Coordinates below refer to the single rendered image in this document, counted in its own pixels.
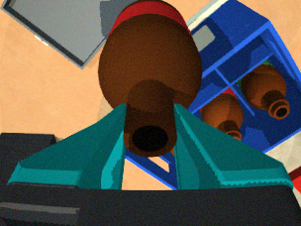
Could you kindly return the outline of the blue bottle crate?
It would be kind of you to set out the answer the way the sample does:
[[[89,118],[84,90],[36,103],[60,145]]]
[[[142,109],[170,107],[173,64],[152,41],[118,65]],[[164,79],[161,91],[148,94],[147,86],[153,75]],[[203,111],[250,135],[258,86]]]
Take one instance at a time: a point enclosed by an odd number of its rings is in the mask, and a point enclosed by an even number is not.
[[[244,111],[239,129],[242,142],[267,153],[301,131],[301,72],[270,20],[238,0],[228,0],[190,33],[202,59],[203,77],[188,111],[202,120],[200,108],[230,87]],[[290,111],[279,120],[252,107],[236,84],[266,59],[286,81]],[[159,158],[168,164],[169,172],[126,149],[126,160],[169,188],[178,189],[175,157],[168,152]]]

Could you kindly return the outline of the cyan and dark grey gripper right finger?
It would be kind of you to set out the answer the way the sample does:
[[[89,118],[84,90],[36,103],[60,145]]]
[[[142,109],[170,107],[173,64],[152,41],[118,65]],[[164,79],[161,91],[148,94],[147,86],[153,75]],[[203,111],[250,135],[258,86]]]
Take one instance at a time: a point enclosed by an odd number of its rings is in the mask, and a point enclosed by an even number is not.
[[[293,190],[282,162],[203,122],[180,104],[174,104],[174,116],[178,189],[282,184]]]

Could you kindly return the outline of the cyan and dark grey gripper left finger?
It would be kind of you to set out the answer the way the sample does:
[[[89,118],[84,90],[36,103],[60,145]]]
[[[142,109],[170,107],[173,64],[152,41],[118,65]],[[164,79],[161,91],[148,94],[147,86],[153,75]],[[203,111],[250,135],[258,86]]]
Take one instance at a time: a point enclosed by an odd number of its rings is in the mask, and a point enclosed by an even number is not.
[[[126,104],[120,104],[96,123],[18,162],[8,183],[122,189],[126,110]]]

